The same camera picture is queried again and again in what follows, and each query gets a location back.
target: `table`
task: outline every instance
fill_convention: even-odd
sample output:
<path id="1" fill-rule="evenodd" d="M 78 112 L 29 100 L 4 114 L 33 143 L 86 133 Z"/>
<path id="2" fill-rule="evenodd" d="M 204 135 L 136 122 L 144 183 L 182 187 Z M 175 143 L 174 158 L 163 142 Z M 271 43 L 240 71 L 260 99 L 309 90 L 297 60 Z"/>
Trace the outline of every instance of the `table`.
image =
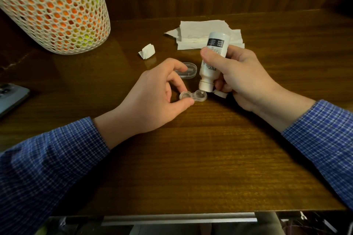
<path id="1" fill-rule="evenodd" d="M 285 88 L 353 109 L 353 20 L 325 10 L 112 22 L 108 40 L 80 55 L 36 50 L 0 75 L 32 96 L 0 121 L 0 150 L 116 107 L 139 75 L 171 57 L 200 67 L 199 50 L 163 35 L 180 20 L 224 19 Z M 156 54 L 138 51 L 153 44 Z M 194 92 L 200 78 L 185 81 Z M 179 94 L 174 91 L 172 100 Z M 209 95 L 174 121 L 119 145 L 54 215 L 153 215 L 342 210 L 313 165 L 278 132 Z"/>

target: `metal strip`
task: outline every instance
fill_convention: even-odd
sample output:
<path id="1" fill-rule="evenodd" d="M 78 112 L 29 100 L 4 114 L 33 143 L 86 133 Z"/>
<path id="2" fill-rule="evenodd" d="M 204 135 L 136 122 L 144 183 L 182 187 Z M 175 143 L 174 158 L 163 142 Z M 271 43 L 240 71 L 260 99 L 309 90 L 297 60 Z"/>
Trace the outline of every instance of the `metal strip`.
<path id="1" fill-rule="evenodd" d="M 221 214 L 105 216 L 102 222 L 102 226 L 222 222 L 257 222 L 257 219 L 254 212 Z"/>

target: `person's left hand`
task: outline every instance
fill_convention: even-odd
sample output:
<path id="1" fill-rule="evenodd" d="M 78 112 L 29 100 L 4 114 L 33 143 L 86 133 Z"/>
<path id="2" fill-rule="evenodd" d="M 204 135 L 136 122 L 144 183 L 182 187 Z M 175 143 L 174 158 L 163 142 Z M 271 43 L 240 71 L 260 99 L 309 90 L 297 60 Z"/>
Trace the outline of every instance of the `person's left hand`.
<path id="1" fill-rule="evenodd" d="M 180 93 L 187 91 L 175 70 L 184 72 L 187 69 L 178 60 L 166 59 L 155 68 L 143 72 L 117 108 L 97 117 L 95 125 L 108 147 L 113 148 L 133 135 L 155 130 L 194 104 L 192 98 L 170 102 L 170 82 Z"/>

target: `pants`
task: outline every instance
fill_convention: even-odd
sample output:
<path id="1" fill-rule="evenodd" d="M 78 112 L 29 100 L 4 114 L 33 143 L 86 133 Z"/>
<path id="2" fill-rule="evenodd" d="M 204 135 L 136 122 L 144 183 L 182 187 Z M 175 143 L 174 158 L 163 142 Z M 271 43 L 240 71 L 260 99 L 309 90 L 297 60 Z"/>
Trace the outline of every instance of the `pants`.
<path id="1" fill-rule="evenodd" d="M 284 235 L 274 212 L 255 213 L 255 223 L 213 223 L 214 235 Z M 210 224 L 135 225 L 130 235 L 211 235 Z"/>

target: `blue plaid shirt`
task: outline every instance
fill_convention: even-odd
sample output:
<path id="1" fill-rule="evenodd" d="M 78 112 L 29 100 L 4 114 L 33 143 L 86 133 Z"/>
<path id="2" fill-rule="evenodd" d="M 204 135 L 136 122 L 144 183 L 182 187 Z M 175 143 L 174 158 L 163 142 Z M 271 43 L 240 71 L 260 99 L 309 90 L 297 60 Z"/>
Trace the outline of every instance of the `blue plaid shirt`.
<path id="1" fill-rule="evenodd" d="M 353 114 L 319 101 L 282 135 L 353 209 Z M 35 233 L 69 188 L 108 153 L 90 118 L 1 153 L 0 234 Z"/>

